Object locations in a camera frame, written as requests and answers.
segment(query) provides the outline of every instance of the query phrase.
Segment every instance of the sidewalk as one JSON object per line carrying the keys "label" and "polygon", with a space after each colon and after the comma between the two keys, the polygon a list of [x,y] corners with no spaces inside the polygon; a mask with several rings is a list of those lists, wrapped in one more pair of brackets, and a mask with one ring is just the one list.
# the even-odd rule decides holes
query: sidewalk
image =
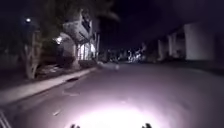
{"label": "sidewalk", "polygon": [[0,91],[0,99],[1,99],[0,106],[35,95],[42,91],[61,85],[70,79],[79,78],[95,70],[96,68],[89,68],[89,69],[81,70],[78,72],[61,75],[56,78],[54,77],[47,80],[30,82],[27,84],[23,84],[21,86],[14,86],[11,88],[1,90]]}
{"label": "sidewalk", "polygon": [[165,62],[163,64],[177,68],[199,69],[212,73],[214,75],[224,76],[224,66],[215,64],[214,62],[176,61],[176,62]]}

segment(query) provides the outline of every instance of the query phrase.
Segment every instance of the bush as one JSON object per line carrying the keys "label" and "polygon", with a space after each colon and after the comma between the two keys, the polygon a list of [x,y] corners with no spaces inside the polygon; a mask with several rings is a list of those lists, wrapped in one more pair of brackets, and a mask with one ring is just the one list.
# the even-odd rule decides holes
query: bush
{"label": "bush", "polygon": [[97,62],[94,60],[80,60],[79,65],[82,69],[86,69],[97,66]]}

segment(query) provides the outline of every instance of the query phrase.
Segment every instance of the street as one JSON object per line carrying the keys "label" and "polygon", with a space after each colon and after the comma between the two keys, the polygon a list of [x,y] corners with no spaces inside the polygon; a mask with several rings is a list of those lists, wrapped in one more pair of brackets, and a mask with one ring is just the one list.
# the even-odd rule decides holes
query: street
{"label": "street", "polygon": [[13,128],[223,128],[223,85],[222,77],[199,70],[109,64],[5,115]]}

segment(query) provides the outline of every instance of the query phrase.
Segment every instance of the building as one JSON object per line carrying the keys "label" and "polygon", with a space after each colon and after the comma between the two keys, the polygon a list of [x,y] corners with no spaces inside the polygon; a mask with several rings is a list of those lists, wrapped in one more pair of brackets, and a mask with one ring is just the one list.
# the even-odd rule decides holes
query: building
{"label": "building", "polygon": [[64,49],[65,56],[73,56],[75,60],[91,60],[97,58],[99,51],[98,19],[90,17],[84,10],[63,24],[65,33],[56,39]]}

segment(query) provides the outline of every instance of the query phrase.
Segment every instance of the light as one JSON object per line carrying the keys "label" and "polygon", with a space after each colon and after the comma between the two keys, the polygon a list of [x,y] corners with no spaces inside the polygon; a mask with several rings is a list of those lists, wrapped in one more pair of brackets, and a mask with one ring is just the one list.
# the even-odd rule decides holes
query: light
{"label": "light", "polygon": [[31,22],[31,19],[30,18],[26,18],[26,22]]}
{"label": "light", "polygon": [[61,44],[61,41],[62,41],[62,37],[58,37],[58,38],[56,38],[56,42],[57,42],[57,44]]}
{"label": "light", "polygon": [[77,121],[81,128],[141,128],[147,121],[131,108],[108,108],[84,114]]}

